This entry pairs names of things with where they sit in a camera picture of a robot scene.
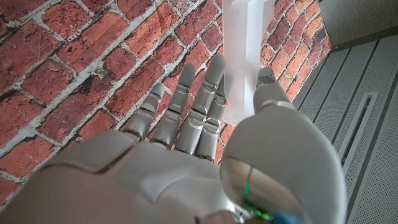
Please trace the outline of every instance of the silver metal part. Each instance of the silver metal part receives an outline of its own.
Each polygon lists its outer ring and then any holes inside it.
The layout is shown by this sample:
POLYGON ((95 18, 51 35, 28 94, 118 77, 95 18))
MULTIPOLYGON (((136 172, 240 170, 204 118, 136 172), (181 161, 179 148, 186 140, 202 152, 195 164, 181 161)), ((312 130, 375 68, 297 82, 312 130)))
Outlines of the silver metal part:
POLYGON ((182 124, 180 136, 175 145, 176 150, 194 154, 201 131, 205 125, 207 113, 214 98, 217 86, 223 77, 225 59, 217 55, 206 71, 205 80, 193 102, 191 112, 182 124))
POLYGON ((144 139, 149 132, 150 124, 159 107, 163 93, 163 84, 156 84, 123 131, 133 133, 141 140, 144 139))
POLYGON ((182 71, 181 77, 178 80, 177 88, 173 94, 172 100, 166 113, 159 121, 152 142, 159 142, 166 148, 172 147, 173 141, 177 134, 178 123, 182 117, 185 103, 187 102, 188 94, 195 78, 195 67, 189 63, 182 71))

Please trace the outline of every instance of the white robotic hand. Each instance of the white robotic hand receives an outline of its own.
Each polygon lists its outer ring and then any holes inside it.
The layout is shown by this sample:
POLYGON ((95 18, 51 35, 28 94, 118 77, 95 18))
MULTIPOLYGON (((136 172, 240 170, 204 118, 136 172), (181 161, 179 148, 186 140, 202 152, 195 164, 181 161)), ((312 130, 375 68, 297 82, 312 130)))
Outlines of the white robotic hand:
POLYGON ((46 163, 0 223, 343 223, 345 188, 333 146, 294 109, 269 68, 259 73, 256 115, 236 127, 221 168, 213 163, 226 106, 224 68, 216 56, 175 150, 193 65, 184 68, 150 142, 143 139, 162 84, 122 131, 87 139, 46 163))

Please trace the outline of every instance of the gray metal panel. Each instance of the gray metal panel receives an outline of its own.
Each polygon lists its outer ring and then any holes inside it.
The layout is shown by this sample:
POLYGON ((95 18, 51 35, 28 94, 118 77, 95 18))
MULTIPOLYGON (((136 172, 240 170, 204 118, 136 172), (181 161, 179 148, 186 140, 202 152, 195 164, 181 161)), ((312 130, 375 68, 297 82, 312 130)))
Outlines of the gray metal panel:
POLYGON ((396 0, 324 0, 319 5, 333 46, 398 26, 396 0))
POLYGON ((376 41, 353 47, 323 104, 315 125, 332 140, 362 77, 376 41))
POLYGON ((348 223, 398 221, 398 88, 391 102, 348 223))
POLYGON ((366 123, 366 127, 361 136, 359 144, 355 149, 355 154, 351 164, 349 165, 346 174, 347 193, 352 191, 355 186, 356 179, 358 178, 361 170, 366 151, 373 138, 377 123, 384 104, 386 103, 388 92, 391 88, 392 81, 394 80, 398 68, 398 35, 387 37, 380 40, 373 57, 369 63, 368 69, 364 74, 363 80, 359 85, 353 102, 347 112, 346 118, 341 125, 340 131, 334 142, 337 153, 341 148, 344 138, 347 135, 349 126, 353 121, 356 110, 358 109, 359 102, 361 101, 364 93, 378 92, 377 100, 371 112, 371 115, 366 123))
POLYGON ((313 87, 305 98, 300 111, 312 121, 316 118, 348 52, 349 49, 344 49, 329 55, 313 87))
POLYGON ((307 78, 307 81, 305 81, 303 87, 297 94, 297 96, 293 100, 293 105, 294 107, 299 110, 301 105, 303 104, 305 97, 307 96, 308 92, 310 91, 313 83, 318 77, 319 72, 321 71, 323 65, 325 64, 327 58, 329 55, 327 55, 320 63, 319 65, 312 71, 310 76, 307 78))

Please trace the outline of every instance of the robot finger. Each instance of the robot finger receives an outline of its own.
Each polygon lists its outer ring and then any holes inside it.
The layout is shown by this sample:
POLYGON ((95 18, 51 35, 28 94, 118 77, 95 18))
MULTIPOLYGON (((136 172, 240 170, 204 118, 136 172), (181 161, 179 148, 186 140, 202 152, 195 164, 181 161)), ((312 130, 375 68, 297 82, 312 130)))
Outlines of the robot finger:
POLYGON ((177 134, 178 123, 187 102, 188 94, 195 78, 195 66, 189 63, 182 71, 177 88, 164 116, 159 122, 152 142, 158 142, 170 149, 177 134))
POLYGON ((224 70, 225 59, 222 55, 217 55, 211 61, 206 71, 205 80, 193 102, 192 109, 182 124, 180 136, 175 145, 176 150, 188 154, 195 152, 210 104, 224 74, 224 70))
POLYGON ((138 108, 130 118, 128 125, 123 129, 123 131, 132 133, 139 137, 140 140, 143 140, 149 132, 150 124, 152 123, 157 108, 159 107, 163 93, 163 84, 156 84, 144 100, 141 107, 138 108))
POLYGON ((218 85, 216 96, 211 102, 207 120, 200 134, 195 156, 214 162, 217 139, 221 131, 221 120, 226 106, 224 76, 218 85))

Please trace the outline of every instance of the brown brick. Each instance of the brown brick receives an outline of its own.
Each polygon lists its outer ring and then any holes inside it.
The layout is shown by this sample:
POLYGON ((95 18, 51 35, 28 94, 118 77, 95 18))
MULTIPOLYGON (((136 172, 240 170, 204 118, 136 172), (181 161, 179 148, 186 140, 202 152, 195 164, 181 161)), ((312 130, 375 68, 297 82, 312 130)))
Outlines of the brown brick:
POLYGON ((279 53, 276 55, 274 61, 271 63, 271 68, 274 71, 274 75, 276 78, 282 74, 283 69, 287 65, 289 61, 289 57, 285 53, 285 51, 280 50, 279 53))
POLYGON ((306 9, 314 0, 297 0, 296 6, 298 9, 298 13, 301 13, 304 9, 306 9))
POLYGON ((223 142, 225 144, 227 144, 229 138, 231 137, 232 133, 235 130, 235 126, 232 126, 230 124, 227 124, 223 130, 223 132, 221 133, 221 139, 223 140, 223 142))
POLYGON ((88 77, 46 117, 40 130, 57 141, 63 141, 70 131, 102 102, 110 88, 111 81, 108 77, 88 77))
POLYGON ((100 10, 104 7, 110 0, 81 0, 88 9, 93 12, 100 10))
POLYGON ((127 22, 121 16, 107 12, 78 39, 64 46, 57 55, 76 72, 81 72, 98 58, 126 27, 127 22))
POLYGON ((296 21, 297 16, 298 16, 297 11, 294 6, 290 7, 290 9, 286 12, 286 15, 285 15, 286 19, 288 20, 288 22, 290 24, 293 24, 294 21, 296 21))
POLYGON ((55 49, 58 42, 35 22, 28 22, 0 46, 0 94, 31 66, 55 49))
POLYGON ((310 19, 313 17, 317 12, 319 12, 319 5, 318 1, 314 1, 305 11, 307 18, 310 19))
POLYGON ((294 78, 292 84, 286 92, 287 97, 289 97, 291 101, 296 97, 297 93, 301 89, 301 86, 303 86, 303 82, 301 82, 299 78, 294 78))
POLYGON ((27 78, 22 85, 24 89, 31 92, 37 99, 45 104, 50 103, 64 90, 73 80, 72 74, 55 63, 53 60, 46 61, 32 76, 27 78))
POLYGON ((182 52, 182 46, 178 44, 177 40, 168 36, 162 45, 156 49, 154 56, 163 64, 174 62, 182 52))
POLYGON ((111 115, 102 110, 97 111, 93 118, 79 131, 79 135, 85 139, 96 136, 99 133, 113 129, 118 123, 111 115))
POLYGON ((219 16, 217 18, 217 25, 221 29, 221 31, 223 31, 223 16, 219 16))
POLYGON ((224 153, 224 146, 220 141, 217 141, 217 148, 216 148, 216 157, 214 159, 214 163, 218 164, 221 158, 223 157, 224 153))
POLYGON ((213 51, 217 45, 223 40, 223 36, 216 26, 212 25, 203 35, 202 40, 209 50, 213 51))
POLYGON ((163 68, 154 57, 150 57, 135 72, 132 78, 109 99, 107 107, 119 118, 126 113, 145 95, 146 91, 163 73, 163 68))
POLYGON ((193 80, 193 84, 192 84, 192 88, 191 88, 191 93, 193 96, 195 96, 195 97, 197 96, 199 89, 202 86, 204 80, 205 80, 205 72, 202 70, 193 80))
POLYGON ((296 23, 295 23, 294 26, 293 26, 292 32, 290 33, 291 36, 292 36, 292 38, 293 38, 295 41, 298 41, 298 40, 301 39, 301 36, 302 36, 302 33, 303 33, 303 30, 304 30, 305 25, 307 25, 307 22, 306 22, 306 20, 305 20, 305 16, 304 16, 304 15, 301 15, 301 16, 297 19, 296 23))
POLYGON ((46 0, 2 0, 0 1, 0 11, 8 19, 14 21, 32 12, 45 2, 46 0))
POLYGON ((163 94, 162 100, 160 101, 159 108, 156 111, 154 119, 156 119, 163 112, 163 110, 167 109, 171 100, 172 100, 172 97, 168 93, 165 92, 163 94))
POLYGON ((265 45, 261 49, 260 60, 263 66, 269 66, 269 62, 274 57, 275 53, 269 45, 265 45))
POLYGON ((41 137, 25 139, 0 159, 0 170, 25 177, 51 153, 52 144, 41 137))
POLYGON ((322 16, 319 15, 316 17, 307 27, 307 35, 309 37, 313 37, 313 35, 323 27, 323 19, 322 16))
POLYGON ((275 9, 274 9, 274 16, 275 19, 278 20, 282 17, 283 13, 286 11, 286 9, 291 5, 291 3, 294 0, 279 0, 275 4, 275 9))
POLYGON ((7 32, 7 26, 3 20, 0 20, 0 37, 7 32))
POLYGON ((126 17, 133 21, 135 18, 142 16, 146 10, 152 5, 151 0, 119 0, 118 6, 126 17))
POLYGON ((316 40, 314 40, 313 43, 314 45, 311 49, 310 54, 308 55, 308 62, 310 62, 310 65, 312 66, 316 64, 323 47, 322 44, 316 40))
POLYGON ((284 43, 284 49, 288 55, 292 55, 296 49, 296 43, 292 39, 288 38, 284 43))
POLYGON ((186 0, 171 0, 171 3, 177 7, 182 14, 185 13, 190 6, 189 1, 186 0))
POLYGON ((278 83, 281 87, 286 91, 290 85, 292 78, 287 72, 283 72, 282 75, 278 78, 278 83))
POLYGON ((145 56, 156 42, 177 21, 178 15, 164 2, 127 39, 129 48, 140 58, 145 56))
POLYGON ((72 0, 63 0, 42 15, 43 22, 63 38, 74 34, 89 18, 83 8, 72 0))
POLYGON ((104 67, 112 72, 111 77, 113 81, 118 81, 121 77, 125 76, 135 64, 135 56, 121 47, 114 50, 104 60, 104 67))
POLYGON ((213 1, 200 4, 175 31, 185 45, 192 40, 213 20, 217 8, 213 1))
POLYGON ((12 194, 15 190, 17 190, 19 184, 0 177, 0 206, 4 205, 7 197, 12 194))
POLYGON ((175 69, 168 75, 164 80, 165 86, 167 86, 172 92, 175 91, 178 79, 182 73, 183 67, 192 63, 196 69, 200 67, 209 57, 206 47, 202 41, 199 41, 196 46, 194 46, 189 53, 185 55, 183 60, 175 67, 175 69))
POLYGON ((301 64, 305 60, 308 54, 308 47, 301 43, 298 47, 296 54, 293 56, 293 59, 290 61, 289 65, 287 66, 287 71, 294 77, 298 72, 301 64))
POLYGON ((42 112, 37 103, 31 101, 21 93, 10 93, 0 102, 0 147, 6 145, 18 131, 42 112))
POLYGON ((300 68, 300 71, 298 71, 298 74, 300 74, 301 80, 305 81, 310 74, 312 69, 312 66, 307 62, 304 61, 303 65, 300 68))
POLYGON ((275 31, 271 34, 268 39, 268 44, 271 45, 274 50, 278 50, 284 42, 286 35, 290 29, 290 25, 285 18, 282 18, 276 27, 275 31))

